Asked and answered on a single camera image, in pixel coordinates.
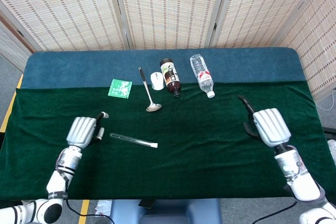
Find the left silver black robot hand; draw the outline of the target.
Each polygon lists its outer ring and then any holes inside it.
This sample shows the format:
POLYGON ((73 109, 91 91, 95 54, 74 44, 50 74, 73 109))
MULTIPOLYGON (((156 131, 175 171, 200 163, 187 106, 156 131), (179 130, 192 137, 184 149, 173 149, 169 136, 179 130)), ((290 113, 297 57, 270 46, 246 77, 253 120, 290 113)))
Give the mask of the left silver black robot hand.
POLYGON ((100 112, 95 118, 92 117, 76 117, 71 125, 66 141, 69 146, 78 148, 86 148, 92 140, 95 129, 102 118, 108 118, 106 112, 100 112))

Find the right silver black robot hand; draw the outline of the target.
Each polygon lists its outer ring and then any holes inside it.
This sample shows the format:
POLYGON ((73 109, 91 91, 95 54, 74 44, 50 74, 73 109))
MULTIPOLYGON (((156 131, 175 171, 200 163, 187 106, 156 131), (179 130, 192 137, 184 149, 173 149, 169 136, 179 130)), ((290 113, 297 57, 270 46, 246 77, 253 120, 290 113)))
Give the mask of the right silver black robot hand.
POLYGON ((249 101, 238 95, 247 110, 248 122, 244 122, 245 132, 249 137, 274 148, 275 153, 284 153, 292 149, 287 143, 291 133, 278 109, 255 111, 249 101))

